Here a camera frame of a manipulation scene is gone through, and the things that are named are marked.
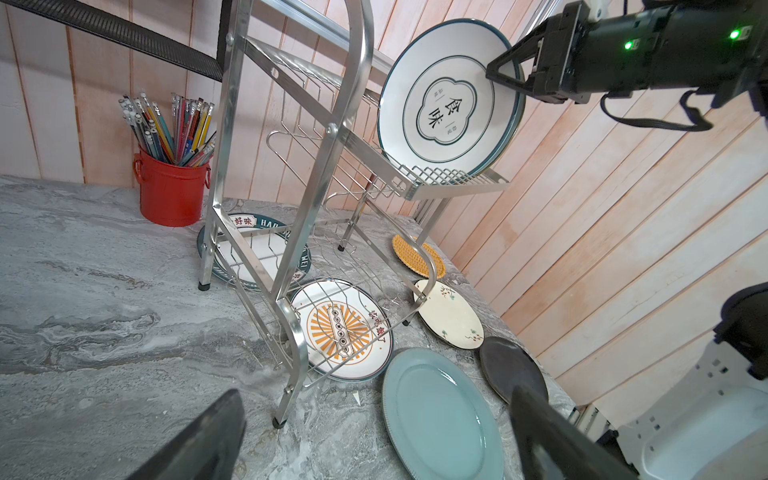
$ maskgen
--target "teal rimmed plate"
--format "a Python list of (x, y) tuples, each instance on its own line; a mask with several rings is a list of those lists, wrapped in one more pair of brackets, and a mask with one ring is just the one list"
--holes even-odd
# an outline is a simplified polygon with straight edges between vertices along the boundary
[[(285, 227), (283, 222), (259, 214), (230, 214), (230, 220), (232, 220), (235, 227), (241, 231)], [(200, 232), (197, 234), (198, 255), (203, 254), (203, 230), (205, 230), (205, 227), (201, 228)], [(290, 232), (283, 232), (246, 237), (246, 241), (250, 245), (251, 250), (253, 250), (256, 256), (261, 260), (264, 269), (273, 279), (277, 275), (277, 269), (280, 266), (280, 261), (283, 259), (283, 252), (288, 244), (289, 235)], [(243, 284), (243, 288), (258, 292), (260, 290), (258, 283), (256, 283), (248, 269), (243, 265), (242, 260), (240, 260), (240, 257), (230, 245), (229, 240), (222, 240), (219, 242), (219, 251), (224, 259), (230, 264), (232, 270), (237, 274), (237, 277)], [(311, 266), (312, 256), (310, 250), (305, 248), (301, 255), (301, 259), (299, 260), (299, 266), (293, 274), (293, 281), (298, 282), (304, 278), (306, 273), (310, 271)], [(218, 258), (214, 259), (213, 274), (225, 282), (231, 280), (230, 274), (219, 263)]]
[(398, 354), (382, 404), (389, 437), (417, 480), (504, 478), (498, 424), (475, 384), (444, 356), (419, 348)]

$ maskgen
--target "light blue plate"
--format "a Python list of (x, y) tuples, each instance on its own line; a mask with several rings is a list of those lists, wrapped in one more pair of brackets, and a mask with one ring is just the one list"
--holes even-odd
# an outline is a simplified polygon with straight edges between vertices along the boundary
[(417, 480), (504, 477), (498, 425), (475, 384), (427, 349), (397, 355), (384, 377), (384, 419)]

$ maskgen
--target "rubber foot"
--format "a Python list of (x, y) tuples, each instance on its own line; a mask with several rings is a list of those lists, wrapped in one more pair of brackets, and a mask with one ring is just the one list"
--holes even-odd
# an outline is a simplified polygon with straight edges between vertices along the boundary
[(283, 423), (277, 423), (277, 419), (275, 417), (272, 417), (272, 426), (275, 427), (276, 429), (280, 430), (280, 429), (282, 429), (282, 427), (284, 427), (286, 425), (287, 421), (288, 421), (288, 419), (285, 419), (285, 420), (283, 420)]

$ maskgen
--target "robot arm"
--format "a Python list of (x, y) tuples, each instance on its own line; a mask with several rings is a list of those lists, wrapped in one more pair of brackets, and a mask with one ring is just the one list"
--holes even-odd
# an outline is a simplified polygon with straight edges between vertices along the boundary
[[(692, 125), (652, 119), (614, 120), (636, 127), (703, 131), (712, 128), (686, 100), (714, 94), (720, 108), (744, 91), (768, 117), (768, 2), (761, 0), (647, 0), (643, 12), (590, 20), (585, 2), (563, 12), (500, 55), (486, 70), (499, 84), (548, 103), (568, 99), (586, 103), (592, 93), (605, 98), (628, 97), (647, 88), (696, 89), (681, 98)], [(527, 79), (504, 73), (505, 66), (533, 59)]]

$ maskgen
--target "white plate with floral pattern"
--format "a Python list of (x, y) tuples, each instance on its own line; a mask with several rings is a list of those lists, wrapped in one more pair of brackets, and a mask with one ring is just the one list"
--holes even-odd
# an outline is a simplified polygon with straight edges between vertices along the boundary
[[(416, 288), (424, 291), (427, 282), (419, 280)], [(484, 332), (477, 313), (463, 296), (444, 283), (435, 282), (419, 315), (431, 331), (453, 346), (473, 350), (482, 345)]]
[(310, 346), (310, 364), (319, 371), (328, 372), (353, 356), (331, 376), (362, 382), (377, 376), (389, 364), (392, 332), (376, 339), (389, 329), (389, 322), (379, 304), (364, 290), (344, 280), (318, 280), (296, 292), (291, 305), (299, 314)]
[[(524, 95), (485, 78), (486, 65), (510, 47), (497, 28), (471, 18), (414, 40), (382, 88), (379, 144), (387, 156), (427, 177), (435, 168), (474, 177), (493, 164), (525, 105)], [(503, 73), (521, 78), (519, 65), (507, 65)], [(431, 183), (449, 182), (432, 175)]]

